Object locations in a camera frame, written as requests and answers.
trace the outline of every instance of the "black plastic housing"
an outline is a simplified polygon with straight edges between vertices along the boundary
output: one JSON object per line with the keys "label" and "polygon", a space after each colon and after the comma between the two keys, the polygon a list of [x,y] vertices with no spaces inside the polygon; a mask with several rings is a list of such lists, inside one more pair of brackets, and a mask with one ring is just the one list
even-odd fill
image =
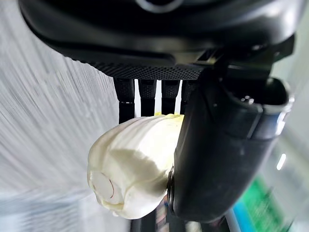
{"label": "black plastic housing", "polygon": [[269,156],[293,102],[288,86],[275,78],[203,78],[190,97],[174,154],[171,211],[202,222],[224,215]]}

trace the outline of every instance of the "garlic bulb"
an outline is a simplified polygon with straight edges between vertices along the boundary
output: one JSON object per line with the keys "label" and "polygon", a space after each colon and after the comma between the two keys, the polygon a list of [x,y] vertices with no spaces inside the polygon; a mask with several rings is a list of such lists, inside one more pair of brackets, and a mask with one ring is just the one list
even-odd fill
{"label": "garlic bulb", "polygon": [[102,135],[88,157],[99,204],[128,219],[152,212],[166,194],[183,116],[131,119]]}

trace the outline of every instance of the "green object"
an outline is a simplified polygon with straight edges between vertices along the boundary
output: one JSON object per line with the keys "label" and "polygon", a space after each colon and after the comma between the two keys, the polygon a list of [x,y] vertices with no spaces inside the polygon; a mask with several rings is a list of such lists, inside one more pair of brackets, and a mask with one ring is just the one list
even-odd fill
{"label": "green object", "polygon": [[240,199],[244,203],[251,224],[257,232],[287,232],[283,214],[262,180],[256,179]]}

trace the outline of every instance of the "garlic skin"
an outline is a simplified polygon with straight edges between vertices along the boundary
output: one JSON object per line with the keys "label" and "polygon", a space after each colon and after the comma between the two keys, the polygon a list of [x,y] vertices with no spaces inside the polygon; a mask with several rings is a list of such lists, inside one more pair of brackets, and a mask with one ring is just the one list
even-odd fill
{"label": "garlic skin", "polygon": [[182,115],[138,117],[90,148],[87,179],[99,204],[127,219],[152,212],[166,195]]}

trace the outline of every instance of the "blurred background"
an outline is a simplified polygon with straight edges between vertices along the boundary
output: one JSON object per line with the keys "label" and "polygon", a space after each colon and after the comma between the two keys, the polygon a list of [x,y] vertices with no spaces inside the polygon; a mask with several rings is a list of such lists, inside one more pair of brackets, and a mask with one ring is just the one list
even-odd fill
{"label": "blurred background", "polygon": [[[271,158],[229,212],[231,231],[309,231],[308,22],[309,9],[295,54],[274,66],[296,102]],[[156,112],[160,92],[158,81]],[[137,83],[136,96],[139,116]],[[86,181],[89,148],[117,122],[112,79],[44,45],[16,1],[1,0],[0,231],[128,231],[129,221],[100,207]]]}

